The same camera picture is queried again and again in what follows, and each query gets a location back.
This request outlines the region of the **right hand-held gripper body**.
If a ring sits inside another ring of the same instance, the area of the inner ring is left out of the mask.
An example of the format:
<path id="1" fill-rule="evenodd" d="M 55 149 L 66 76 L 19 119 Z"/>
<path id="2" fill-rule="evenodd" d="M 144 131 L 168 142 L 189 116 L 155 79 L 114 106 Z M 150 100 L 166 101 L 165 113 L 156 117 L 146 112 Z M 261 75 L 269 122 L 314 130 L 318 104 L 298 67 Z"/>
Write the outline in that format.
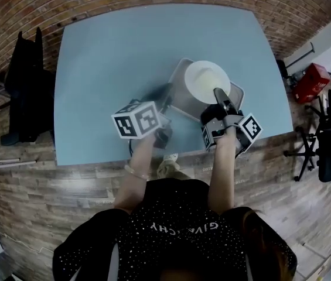
<path id="1" fill-rule="evenodd" d="M 232 105 L 210 105 L 201 114 L 200 122 L 206 150 L 215 146 L 231 126 L 236 129 L 236 153 L 245 153 L 262 133 L 262 126 L 252 113 L 244 116 L 242 110 L 237 111 Z"/>

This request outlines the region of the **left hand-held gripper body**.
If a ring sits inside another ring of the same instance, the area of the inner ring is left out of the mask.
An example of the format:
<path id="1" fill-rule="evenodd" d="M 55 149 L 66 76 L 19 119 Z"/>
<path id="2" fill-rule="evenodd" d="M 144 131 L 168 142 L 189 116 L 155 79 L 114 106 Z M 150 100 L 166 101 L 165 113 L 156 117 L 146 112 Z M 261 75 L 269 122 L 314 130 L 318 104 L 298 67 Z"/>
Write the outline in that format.
<path id="1" fill-rule="evenodd" d="M 154 101 L 128 104 L 111 117 L 121 139 L 139 140 L 153 133 L 154 147 L 166 149 L 172 136 L 171 120 L 157 110 Z"/>

